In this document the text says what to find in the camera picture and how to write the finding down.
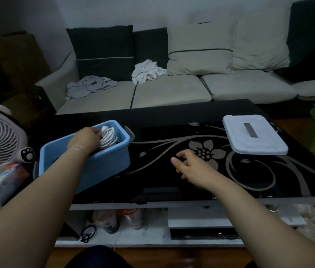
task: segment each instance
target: dark green pillow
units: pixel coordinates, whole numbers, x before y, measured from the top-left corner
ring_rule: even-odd
[[[133,32],[133,40],[135,64],[151,59],[159,67],[168,66],[169,41],[166,27]]]
[[[134,70],[133,26],[67,29],[80,77],[96,75],[131,81]]]
[[[298,64],[315,49],[315,0],[293,3],[287,45],[289,47],[289,66]]]

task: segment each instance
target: forearm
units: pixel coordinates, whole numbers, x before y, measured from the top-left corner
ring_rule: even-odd
[[[315,244],[274,216],[249,193],[224,176],[211,191],[259,268],[315,268]]]
[[[79,183],[86,156],[65,152],[0,210],[0,267],[44,267]]]

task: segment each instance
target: wooden floor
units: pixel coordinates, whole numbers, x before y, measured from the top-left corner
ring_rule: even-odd
[[[309,119],[281,119],[276,124],[300,141]],[[80,248],[55,248],[48,260],[47,268],[63,268]],[[245,248],[117,248],[134,268],[242,268],[252,261]]]

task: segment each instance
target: hand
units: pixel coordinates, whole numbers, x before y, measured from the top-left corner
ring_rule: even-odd
[[[90,154],[100,146],[101,132],[98,128],[85,127],[78,131],[70,139],[68,149],[73,146],[81,146],[86,154]]]
[[[186,156],[186,161],[172,157],[171,162],[176,167],[177,173],[182,173],[181,178],[186,179],[196,186],[211,190],[216,181],[223,177],[222,174],[214,170],[207,162],[197,157],[192,150],[185,149],[176,154],[177,157]]]

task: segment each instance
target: white cloth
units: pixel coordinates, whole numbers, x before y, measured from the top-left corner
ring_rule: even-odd
[[[105,90],[114,87],[118,84],[117,81],[113,81],[106,77],[98,76],[85,76],[77,83],[69,83],[67,88],[67,99],[78,99],[81,97],[88,96],[92,92],[97,92],[98,90]]]
[[[152,62],[150,59],[143,63],[135,65],[135,70],[132,73],[133,83],[141,84],[146,82],[146,80],[155,80],[158,76],[164,75],[166,73],[165,68],[158,67],[156,62]]]

